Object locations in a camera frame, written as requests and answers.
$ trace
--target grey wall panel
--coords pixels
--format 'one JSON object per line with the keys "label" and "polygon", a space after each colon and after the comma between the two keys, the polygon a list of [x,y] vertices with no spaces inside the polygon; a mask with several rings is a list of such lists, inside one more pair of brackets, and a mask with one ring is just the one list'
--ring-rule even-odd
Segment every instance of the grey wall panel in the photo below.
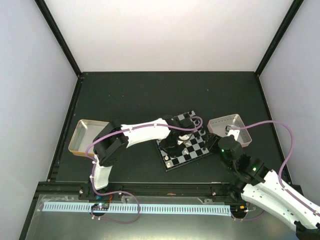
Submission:
{"label": "grey wall panel", "polygon": [[[320,1],[304,1],[261,75],[274,120],[293,130],[296,147],[289,160],[293,181],[320,204]],[[290,137],[277,127],[284,154]]]}
{"label": "grey wall panel", "polygon": [[45,181],[76,76],[36,3],[0,7],[0,232],[18,239]]}

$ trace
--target white wall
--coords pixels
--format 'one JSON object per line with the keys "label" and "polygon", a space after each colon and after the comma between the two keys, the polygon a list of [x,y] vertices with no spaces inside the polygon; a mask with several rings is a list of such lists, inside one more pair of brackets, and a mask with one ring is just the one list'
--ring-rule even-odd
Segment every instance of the white wall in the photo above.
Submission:
{"label": "white wall", "polygon": [[13,240],[46,180],[76,76],[35,1],[3,1],[0,29],[0,233]]}
{"label": "white wall", "polygon": [[[293,181],[320,204],[320,1],[304,1],[261,75],[274,120],[289,124],[296,147],[289,160]],[[277,128],[284,153],[285,129]]]}
{"label": "white wall", "polygon": [[46,0],[82,71],[255,71],[292,0]]}

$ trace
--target metal tray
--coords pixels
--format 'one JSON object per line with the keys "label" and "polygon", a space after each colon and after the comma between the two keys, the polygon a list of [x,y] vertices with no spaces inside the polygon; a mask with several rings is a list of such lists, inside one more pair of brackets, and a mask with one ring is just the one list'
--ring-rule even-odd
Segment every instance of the metal tray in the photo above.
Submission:
{"label": "metal tray", "polygon": [[[217,134],[220,137],[225,137],[227,136],[227,125],[234,125],[236,127],[245,126],[239,114],[232,114],[228,116],[222,116],[215,119],[211,119],[207,127],[210,133]],[[247,147],[251,143],[252,139],[247,129],[240,130],[240,134],[237,141],[241,143],[241,146],[243,148]]]}
{"label": "metal tray", "polygon": [[[85,151],[87,147],[108,123],[109,122],[107,121],[81,119],[73,132],[73,136],[68,147],[69,151],[76,156],[86,156]],[[94,157],[94,148],[89,151],[89,155]]]}

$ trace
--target black metal frame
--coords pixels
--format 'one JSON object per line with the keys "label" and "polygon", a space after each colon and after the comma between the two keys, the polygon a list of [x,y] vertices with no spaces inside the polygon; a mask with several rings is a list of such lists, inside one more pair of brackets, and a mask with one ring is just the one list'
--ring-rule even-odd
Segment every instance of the black metal frame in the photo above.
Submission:
{"label": "black metal frame", "polygon": [[280,27],[278,28],[278,30],[276,31],[268,49],[266,50],[259,66],[257,67],[255,74],[259,77],[261,75],[261,73],[263,72],[263,70],[265,69],[266,65],[268,64],[272,54],[274,53],[274,51],[276,50],[278,44],[280,43],[282,37],[284,36],[285,32],[287,31],[290,23],[292,22],[292,20],[294,19],[296,13],[298,12],[301,4],[304,2],[304,0],[294,0],[288,10],[288,12],[286,13],[286,15],[284,16],[284,19],[282,21],[282,23],[280,24]]}
{"label": "black metal frame", "polygon": [[[62,51],[64,52],[66,58],[68,59],[70,65],[72,66],[75,74],[78,77],[78,80],[76,82],[74,92],[71,98],[71,102],[65,117],[65,121],[61,130],[61,134],[58,140],[58,144],[56,147],[56,151],[53,156],[52,164],[50,166],[49,174],[47,176],[47,182],[39,182],[37,189],[35,191],[34,197],[32,199],[29,212],[26,217],[26,221],[24,223],[24,226],[21,231],[20,238],[21,240],[25,239],[28,233],[28,229],[33,217],[33,213],[35,210],[35,207],[37,205],[37,201],[40,194],[66,194],[66,195],[79,195],[80,199],[83,200],[89,200],[89,201],[96,201],[93,193],[91,192],[91,186],[88,183],[80,184],[80,183],[70,183],[70,182],[55,182],[56,175],[58,173],[59,169],[59,161],[60,156],[62,153],[62,149],[65,145],[67,132],[70,127],[70,122],[72,119],[72,116],[74,114],[74,110],[76,107],[76,103],[79,97],[79,93],[81,90],[81,86],[83,83],[84,78],[82,77],[83,73],[81,72],[80,68],[78,67],[78,64],[73,57],[62,33],[60,32],[52,14],[50,13],[50,10],[48,6],[46,5],[44,0],[34,0],[39,7],[40,11],[43,14],[43,17],[45,18],[46,22],[48,23],[51,31],[53,32],[56,40],[58,41]],[[263,89],[261,87],[260,82],[260,75],[263,72],[264,68],[266,67],[268,61],[270,60],[272,54],[274,53],[276,47],[278,46],[280,40],[284,36],[286,30],[288,29],[290,23],[292,22],[293,18],[295,17],[297,11],[299,10],[301,4],[304,0],[293,0],[288,12],[286,13],[280,27],[278,28],[274,38],[272,39],[267,51],[265,52],[258,68],[255,71],[256,79],[260,86],[260,91],[264,99],[264,104],[268,111],[269,119],[272,119],[269,107],[263,92]],[[274,126],[272,126],[273,133],[275,136],[277,135],[276,129]],[[277,145],[279,152],[282,154],[281,151],[281,145],[278,139]],[[285,168],[285,176],[288,181],[291,182],[290,174],[287,168]],[[138,194],[139,196],[150,196],[150,195],[157,195],[157,196],[164,196],[168,193],[175,193],[178,196],[202,196],[202,197],[211,197],[215,198],[214,200],[216,202],[225,202],[229,204],[229,200],[226,197],[226,189],[228,188],[228,184],[126,184],[126,185],[120,185],[115,183],[110,183],[109,187],[113,190],[126,190],[129,192],[132,192],[134,194]],[[232,205],[240,205],[243,204],[243,202],[230,202]]]}

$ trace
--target cable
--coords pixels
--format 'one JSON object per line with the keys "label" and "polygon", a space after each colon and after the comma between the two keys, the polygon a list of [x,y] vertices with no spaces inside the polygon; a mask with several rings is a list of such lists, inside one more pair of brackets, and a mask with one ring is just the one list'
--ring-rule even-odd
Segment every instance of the cable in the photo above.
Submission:
{"label": "cable", "polygon": [[237,163],[236,163],[237,160],[233,160],[232,162],[233,162],[233,167],[234,167],[235,172],[236,172],[236,173],[239,173],[239,172],[238,172],[238,168],[237,168]]}
{"label": "cable", "polygon": [[109,198],[108,204],[110,204],[110,203],[111,203],[112,198],[113,198],[113,195],[110,195],[110,198]]}
{"label": "cable", "polygon": [[282,125],[284,126],[290,133],[290,137],[291,137],[291,146],[290,146],[290,150],[289,150],[289,153],[288,155],[286,156],[285,160],[283,161],[281,167],[280,167],[280,170],[279,170],[279,174],[278,174],[278,179],[279,179],[279,183],[281,185],[281,187],[286,190],[286,192],[291,195],[291,197],[293,197],[295,200],[297,200],[299,203],[301,203],[303,206],[305,206],[307,209],[309,209],[311,212],[313,212],[313,214],[316,214],[317,216],[320,217],[320,213],[318,213],[316,210],[314,210],[312,207],[310,207],[309,205],[307,205],[306,203],[304,203],[302,200],[300,200],[294,193],[292,193],[290,190],[286,189],[286,186],[284,185],[284,183],[282,182],[282,172],[289,160],[289,158],[291,157],[292,155],[292,152],[294,150],[294,146],[295,146],[295,138],[294,138],[294,134],[292,132],[292,130],[290,129],[290,127],[285,124],[284,122],[281,122],[281,121],[273,121],[273,120],[266,120],[266,121],[260,121],[260,122],[257,122],[257,123],[254,123],[254,124],[251,124],[249,126],[244,126],[244,127],[232,127],[232,129],[237,129],[237,130],[243,130],[243,129],[250,129],[250,128],[253,128],[255,126],[259,126],[259,125],[262,125],[262,124],[279,124],[279,125]]}
{"label": "cable", "polygon": [[257,220],[257,219],[261,218],[265,213],[266,213],[265,210],[263,210],[258,216],[255,216],[255,217],[249,218],[249,219],[236,218],[232,213],[231,213],[231,217],[232,217],[235,221],[250,222],[250,221],[254,221],[254,220]]}
{"label": "cable", "polygon": [[[144,124],[144,125],[139,125],[139,126],[135,126],[133,127],[132,129],[123,129],[123,130],[119,130],[119,131],[115,131],[115,132],[112,132],[112,133],[109,133],[99,139],[97,139],[96,141],[94,141],[93,143],[91,143],[85,150],[85,156],[89,159],[91,159],[93,162],[93,167],[92,167],[92,171],[91,171],[91,176],[90,176],[90,180],[91,180],[91,185],[92,185],[92,189],[93,189],[93,192],[99,196],[107,196],[107,195],[112,195],[112,194],[127,194],[127,195],[130,195],[131,197],[133,197],[133,199],[135,200],[136,204],[138,205],[138,212],[135,216],[135,218],[131,221],[118,221],[118,220],[114,220],[112,218],[108,218],[108,217],[98,217],[98,219],[103,219],[103,220],[108,220],[108,221],[111,221],[111,222],[114,222],[114,223],[118,223],[118,224],[131,224],[133,223],[134,221],[136,221],[139,217],[139,214],[140,214],[140,204],[139,204],[139,201],[138,199],[133,195],[131,194],[130,192],[127,192],[127,191],[111,191],[111,192],[107,192],[107,193],[99,193],[96,188],[95,188],[95,169],[96,169],[96,164],[97,164],[97,160],[90,156],[89,155],[89,151],[91,148],[94,147],[94,145],[96,145],[97,143],[107,139],[107,138],[110,138],[114,135],[117,135],[117,134],[122,134],[122,133],[125,133],[125,132],[129,132],[129,131],[134,131],[134,130],[137,130],[137,129],[142,129],[142,128],[147,128],[147,127],[166,127],[166,128],[169,128],[169,129],[176,129],[176,130],[180,130],[180,131],[185,131],[185,132],[188,132],[188,131],[195,131],[195,130],[198,130],[199,128],[201,128],[202,124],[203,124],[203,120],[201,117],[199,116],[192,116],[190,117],[190,119],[198,119],[200,121],[199,125],[194,127],[194,128],[182,128],[182,127],[177,127],[177,126],[171,126],[171,125],[167,125],[167,124],[162,124],[162,123],[149,123],[149,124]],[[96,216],[93,215],[93,211],[91,211],[91,215],[92,215],[92,218],[94,219]]]}

